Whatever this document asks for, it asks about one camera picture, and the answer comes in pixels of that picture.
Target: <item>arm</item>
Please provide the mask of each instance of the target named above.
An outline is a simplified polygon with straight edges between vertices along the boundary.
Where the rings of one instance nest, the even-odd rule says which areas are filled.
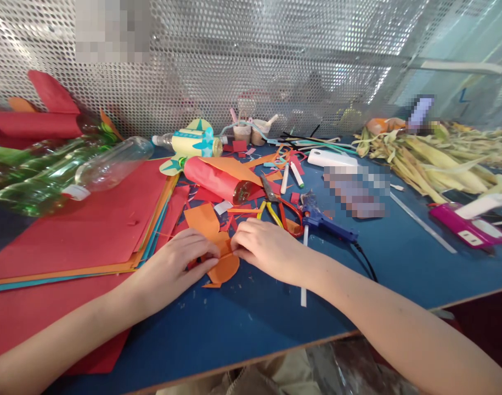
[[[278,280],[330,302],[423,391],[502,394],[502,368],[465,336],[412,301],[303,246],[279,227],[250,218],[240,224],[232,247],[235,255]]]
[[[215,258],[183,271],[206,253]],[[218,248],[196,230],[179,233],[117,288],[1,355],[0,394],[41,393],[86,354],[171,303],[218,257]]]

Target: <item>blue glue gun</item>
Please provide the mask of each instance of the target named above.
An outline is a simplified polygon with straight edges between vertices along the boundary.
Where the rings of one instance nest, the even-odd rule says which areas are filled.
[[[321,229],[344,241],[356,243],[359,233],[354,229],[346,229],[323,215],[317,206],[317,198],[311,191],[303,194],[302,198],[302,224],[308,225],[311,229]]]

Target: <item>bottle cap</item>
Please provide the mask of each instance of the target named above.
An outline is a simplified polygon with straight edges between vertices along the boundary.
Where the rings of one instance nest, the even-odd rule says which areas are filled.
[[[81,201],[89,197],[91,192],[81,185],[71,184],[64,188],[61,194],[70,199]]]

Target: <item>yellow scissors handle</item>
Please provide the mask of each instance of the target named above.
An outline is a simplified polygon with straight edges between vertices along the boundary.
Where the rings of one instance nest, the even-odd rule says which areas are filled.
[[[273,219],[277,223],[277,225],[283,229],[284,226],[282,225],[282,221],[280,220],[280,218],[278,218],[277,214],[274,212],[273,205],[271,204],[271,202],[268,202],[266,200],[264,200],[262,202],[262,204],[260,206],[260,212],[258,213],[256,218],[262,219],[262,213],[263,213],[263,210],[265,209],[265,207],[267,207],[267,211],[269,211],[269,214],[271,214],[271,217],[273,217]]]

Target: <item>corn husk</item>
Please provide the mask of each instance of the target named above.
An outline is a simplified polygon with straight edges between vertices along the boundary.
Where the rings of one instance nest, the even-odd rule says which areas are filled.
[[[451,189],[470,194],[502,192],[502,177],[482,166],[490,163],[492,154],[487,150],[472,151],[490,144],[481,132],[460,124],[448,127],[439,122],[432,124],[432,130],[434,134],[427,137],[410,136],[398,130],[375,136],[364,128],[353,144],[358,144],[361,157],[369,154],[371,159],[385,160],[402,180],[436,203],[446,202],[442,193]],[[466,144],[471,146],[455,146],[453,130],[471,134],[466,137]],[[494,144],[502,142],[502,133],[496,133],[495,138]]]

